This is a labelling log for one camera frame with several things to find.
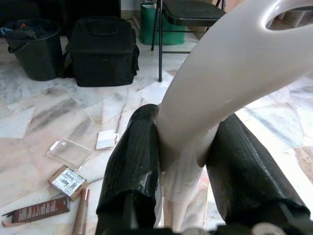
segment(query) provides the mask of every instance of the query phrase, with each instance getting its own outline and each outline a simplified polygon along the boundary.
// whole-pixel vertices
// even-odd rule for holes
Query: small box
[[[87,188],[87,180],[74,170],[63,165],[49,179],[55,189],[67,195],[70,200],[75,201],[84,188]]]

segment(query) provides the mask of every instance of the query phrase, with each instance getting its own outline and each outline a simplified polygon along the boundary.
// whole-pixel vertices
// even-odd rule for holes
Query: green bag
[[[153,26],[155,22],[156,10],[153,6],[153,3],[142,3],[141,4],[141,23],[140,23],[140,41],[143,44],[151,45],[152,44],[152,35],[153,35]],[[163,17],[163,30],[185,30],[185,26],[177,26],[167,22],[164,16]],[[158,32],[156,32],[155,44],[158,45]],[[163,45],[178,45],[183,44],[184,33],[171,33],[163,32]]]

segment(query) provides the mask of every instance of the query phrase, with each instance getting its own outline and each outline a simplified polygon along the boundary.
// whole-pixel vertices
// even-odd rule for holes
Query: marble floor
[[[166,46],[191,50],[198,39],[186,34],[186,43]],[[62,46],[67,40],[62,37]],[[62,163],[46,155],[60,138],[92,150],[79,173],[89,181],[91,195],[87,234],[94,234],[104,169],[112,150],[95,150],[100,130],[120,135],[132,113],[148,103],[159,104],[173,76],[187,57],[166,54],[163,82],[157,81],[158,53],[137,41],[140,71],[122,87],[81,88],[74,79],[30,80],[0,38],[0,214],[55,198],[47,183]],[[269,94],[237,112],[239,118],[273,155],[308,208],[313,211],[313,78],[298,81]],[[14,228],[0,226],[2,235],[70,234],[79,200],[71,211]],[[183,229],[213,229],[223,223],[205,171],[188,206]]]

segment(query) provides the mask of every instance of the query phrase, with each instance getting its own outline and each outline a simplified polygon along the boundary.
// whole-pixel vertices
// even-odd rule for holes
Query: black bag
[[[77,85],[108,87],[131,84],[139,70],[139,49],[135,41],[135,31],[125,20],[81,18],[67,46]]]

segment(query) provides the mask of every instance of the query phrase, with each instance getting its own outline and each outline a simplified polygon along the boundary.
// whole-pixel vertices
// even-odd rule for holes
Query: black foam padding
[[[221,122],[206,165],[226,223],[252,221],[247,217],[276,202],[310,214],[270,153],[235,114]]]
[[[134,210],[139,227],[153,227],[155,206],[161,202],[160,168],[157,146],[157,130],[154,118],[158,106],[148,104],[137,109],[128,127],[113,151],[102,184],[97,214],[122,215],[126,194],[134,196]],[[119,219],[108,227],[121,226]]]

